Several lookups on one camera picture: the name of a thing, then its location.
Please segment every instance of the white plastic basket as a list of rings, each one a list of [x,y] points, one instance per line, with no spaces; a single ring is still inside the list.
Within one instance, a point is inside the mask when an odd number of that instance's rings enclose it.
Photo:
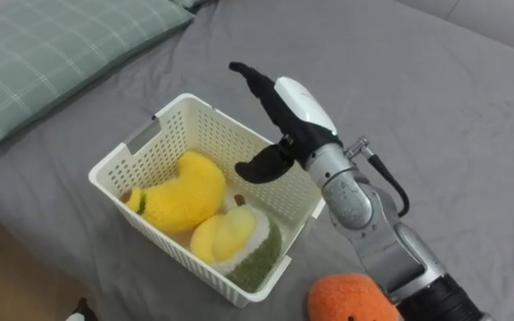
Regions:
[[[183,94],[158,111],[152,121],[119,144],[89,173],[89,179],[119,208],[126,220],[173,259],[205,281],[234,305],[262,301],[269,295],[291,258],[287,252],[309,219],[325,206],[319,189],[299,166],[266,185],[246,183],[234,171],[270,142],[199,98]],[[245,292],[201,262],[187,249],[148,224],[120,201],[133,185],[147,187],[177,175],[177,160],[186,150],[210,157],[223,170],[229,188],[271,214],[283,235],[281,257],[257,292]]]

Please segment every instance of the small brown object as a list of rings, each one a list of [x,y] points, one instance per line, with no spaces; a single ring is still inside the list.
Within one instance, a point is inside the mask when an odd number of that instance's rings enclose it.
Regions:
[[[245,205],[245,197],[242,194],[237,194],[233,198],[236,200],[237,206]]]
[[[128,202],[130,200],[130,197],[132,196],[132,190],[129,190],[127,192],[125,192],[122,197],[120,197],[120,200],[125,203],[125,202]]]

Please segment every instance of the basket handle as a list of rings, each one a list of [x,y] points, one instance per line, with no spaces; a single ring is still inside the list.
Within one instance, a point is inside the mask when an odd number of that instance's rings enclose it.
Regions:
[[[124,140],[124,144],[132,155],[137,153],[152,138],[162,131],[160,121],[153,115],[144,125],[140,126],[134,133]]]

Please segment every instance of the orange plush toy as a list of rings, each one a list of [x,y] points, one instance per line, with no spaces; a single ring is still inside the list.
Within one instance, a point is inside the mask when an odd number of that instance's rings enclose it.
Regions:
[[[398,312],[374,281],[361,274],[327,276],[307,301],[311,321],[397,321]]]

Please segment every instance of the yellow plush banana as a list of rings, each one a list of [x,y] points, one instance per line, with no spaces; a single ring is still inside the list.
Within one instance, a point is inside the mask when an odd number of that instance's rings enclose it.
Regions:
[[[220,208],[226,181],[218,166],[198,152],[179,158],[178,173],[157,186],[133,187],[122,201],[166,234],[192,229]]]

